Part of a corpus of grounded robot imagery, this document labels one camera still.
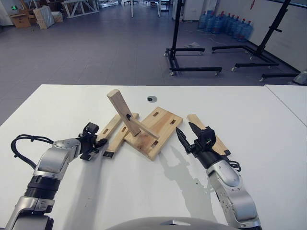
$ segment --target wooden plank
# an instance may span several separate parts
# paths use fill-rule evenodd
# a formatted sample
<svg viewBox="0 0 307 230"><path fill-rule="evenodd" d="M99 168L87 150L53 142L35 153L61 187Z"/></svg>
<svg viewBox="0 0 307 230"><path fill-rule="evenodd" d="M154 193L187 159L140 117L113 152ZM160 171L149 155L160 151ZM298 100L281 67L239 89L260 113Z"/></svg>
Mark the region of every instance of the wooden plank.
<svg viewBox="0 0 307 230"><path fill-rule="evenodd" d="M187 116L188 120L194 124L196 124L199 128L205 129L206 126L199 120L196 114L189 114ZM212 147L214 151L216 151L220 155L226 155L227 152L230 152L228 148L224 145L224 143L219 139L219 137L216 136L216 142L215 145Z"/></svg>
<svg viewBox="0 0 307 230"><path fill-rule="evenodd" d="M138 118L139 114L137 113L132 113L132 116L134 118ZM112 158L114 153L117 152L117 150L119 149L119 147L121 146L121 144L124 142L124 137L129 133L129 129L127 128L127 126L124 124L120 130L118 131L118 133L116 134L116 136L114 137L114 139L112 140L111 143L109 143L109 146L107 147L107 150L104 153L105 157L110 157Z"/></svg>
<svg viewBox="0 0 307 230"><path fill-rule="evenodd" d="M160 136L158 140L143 130L136 137L129 133L124 139L136 150L153 161L181 122L181 117L157 107L142 123Z"/></svg>
<svg viewBox="0 0 307 230"><path fill-rule="evenodd" d="M116 127L120 124L120 115L116 114L112 120L107 124L107 126L98 134L96 140L101 140L103 138L108 139L110 135L114 132Z"/></svg>
<svg viewBox="0 0 307 230"><path fill-rule="evenodd" d="M143 123L139 122L137 119L130 117L130 121L134 124L136 124L141 130L143 130L144 132L148 133L150 136L152 136L153 138L159 139L159 135L156 134L154 131L150 130L148 127L146 127L146 125L144 125Z"/></svg>
<svg viewBox="0 0 307 230"><path fill-rule="evenodd" d="M123 122L128 127L131 134L133 136L136 136L141 130L136 124L128 120L127 114L131 115L131 112L120 91L114 89L107 94L107 97L110 99L111 103L113 104L114 108L117 110Z"/></svg>

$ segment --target metal frame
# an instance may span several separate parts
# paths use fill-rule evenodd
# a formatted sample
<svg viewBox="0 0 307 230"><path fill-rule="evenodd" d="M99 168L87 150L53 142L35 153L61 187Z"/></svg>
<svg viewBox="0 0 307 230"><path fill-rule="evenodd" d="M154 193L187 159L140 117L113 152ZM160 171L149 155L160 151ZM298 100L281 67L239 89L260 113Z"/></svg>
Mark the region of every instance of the metal frame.
<svg viewBox="0 0 307 230"><path fill-rule="evenodd" d="M279 66L279 63L273 61L272 59L270 59L269 57L265 56L263 54L264 52L264 48L268 42L268 40L270 39L271 35L273 34L274 31L277 32L282 32L282 30L278 29L278 26L280 24L280 22L282 21L284 15L286 14L287 7L289 6L291 0L285 0L282 7L280 8L274 22L272 23L272 25L269 27L269 30L267 32L267 34L265 35L263 41L261 42L261 44L258 46L258 48L255 50L249 46L213 46L212 47L212 53L214 53L215 50L218 49L237 49L237 48L242 48L245 49L246 53L250 54L250 60L253 60L253 56L256 56L258 58L260 58L261 60L263 60L264 62L260 62L260 63L255 63L255 62L251 62L251 63L236 63L235 66L231 69L232 72L235 72L235 70L237 68L240 67L261 67L261 66L267 66L269 69L271 68L271 66Z"/></svg>
<svg viewBox="0 0 307 230"><path fill-rule="evenodd" d="M69 12L68 7L67 7L68 3L75 3L71 13ZM90 12L84 12L83 3L89 8ZM94 0L93 0L93 6L91 6L88 3L88 0L66 0L66 1L63 2L63 5L64 5L66 13L67 13L67 18L75 18L75 17L79 17L79 16L83 16L83 15L99 12L98 9L97 9L96 2ZM77 7L79 5L81 7L82 13L78 14L78 15L75 15Z"/></svg>
<svg viewBox="0 0 307 230"><path fill-rule="evenodd" d="M264 81L267 78L290 78L296 77L299 73L264 73L259 81Z"/></svg>
<svg viewBox="0 0 307 230"><path fill-rule="evenodd" d="M178 29L179 29L179 20L180 20L180 12L181 7L183 6L182 0L178 0L177 9L176 9L176 21L175 21L175 29L174 29L174 37L173 37L173 45L172 48L167 48L164 53L164 57L168 57L171 75L175 75L176 71L179 72L195 72L195 71L215 71L215 75L218 75L219 72L222 71L222 67L180 67L177 59L176 52L187 52L187 51L198 51L199 55L205 51L204 48L176 48L177 38L178 38Z"/></svg>
<svg viewBox="0 0 307 230"><path fill-rule="evenodd" d="M35 8L37 8L37 3L36 3L36 0L31 0L30 3L29 3L29 8L31 7L31 4L34 4Z"/></svg>

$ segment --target wooden stand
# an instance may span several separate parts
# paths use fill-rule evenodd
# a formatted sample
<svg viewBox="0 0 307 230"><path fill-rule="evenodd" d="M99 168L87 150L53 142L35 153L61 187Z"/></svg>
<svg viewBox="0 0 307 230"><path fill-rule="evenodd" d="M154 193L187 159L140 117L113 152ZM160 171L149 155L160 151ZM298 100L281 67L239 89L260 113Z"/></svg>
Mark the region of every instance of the wooden stand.
<svg viewBox="0 0 307 230"><path fill-rule="evenodd" d="M153 161L176 127L181 124L182 118L157 107L139 122L132 116L119 90L113 90L107 96L130 131L124 140Z"/></svg>

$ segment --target cable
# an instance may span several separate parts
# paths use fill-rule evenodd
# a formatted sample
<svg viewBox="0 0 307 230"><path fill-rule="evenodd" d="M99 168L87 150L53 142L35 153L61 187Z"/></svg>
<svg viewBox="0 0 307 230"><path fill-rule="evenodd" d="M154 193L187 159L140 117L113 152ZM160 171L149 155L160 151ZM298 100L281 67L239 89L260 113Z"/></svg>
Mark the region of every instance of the cable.
<svg viewBox="0 0 307 230"><path fill-rule="evenodd" d="M237 162L237 161L228 161L228 163L230 164L231 167L236 169L238 172L241 171L241 166L240 166L239 162Z"/></svg>
<svg viewBox="0 0 307 230"><path fill-rule="evenodd" d="M27 164L29 164L33 169L36 168L36 164L31 161L29 158L25 157L24 155L22 155L16 148L16 142L18 140L21 140L21 139L29 139L31 140L31 142L33 142L34 140L38 140L38 141L42 141L42 142L45 142L45 143L48 143L48 144L53 144L53 141L50 140L49 138L46 138L46 137L41 137L41 136L31 136L31 135L28 135L28 134L21 134L21 135L18 135L12 142L11 142L11 149L13 151L13 153L15 154L14 157L18 157L20 158L22 161L26 162Z"/></svg>

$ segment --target black base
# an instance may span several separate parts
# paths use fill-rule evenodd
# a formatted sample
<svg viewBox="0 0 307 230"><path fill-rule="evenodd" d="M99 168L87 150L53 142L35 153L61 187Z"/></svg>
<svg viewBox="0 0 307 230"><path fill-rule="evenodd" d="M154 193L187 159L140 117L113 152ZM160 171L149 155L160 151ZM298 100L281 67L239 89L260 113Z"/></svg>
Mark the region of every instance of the black base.
<svg viewBox="0 0 307 230"><path fill-rule="evenodd" d="M196 71L215 71L216 75L222 71L222 67L180 67L177 59L176 59L176 52L186 52L186 51L198 51L204 52L204 48L176 48L175 52L172 51L171 48L167 48L165 50L165 56L168 57L171 75L174 75L176 71L179 72L196 72Z"/></svg>
<svg viewBox="0 0 307 230"><path fill-rule="evenodd" d="M268 58L267 56L264 56L262 53L258 53L256 50L249 46L213 46L212 47L212 53L214 53L215 50L217 49L238 49L242 48L252 54L253 56L256 56L263 60L264 62L260 63L255 63L255 62L250 62L250 63L236 63L235 67L240 68L240 67L260 67L260 66L279 66L279 63L274 62L272 59Z"/></svg>
<svg viewBox="0 0 307 230"><path fill-rule="evenodd" d="M290 78L290 77L296 77L299 73L264 73L261 76L260 81L264 81L267 78Z"/></svg>

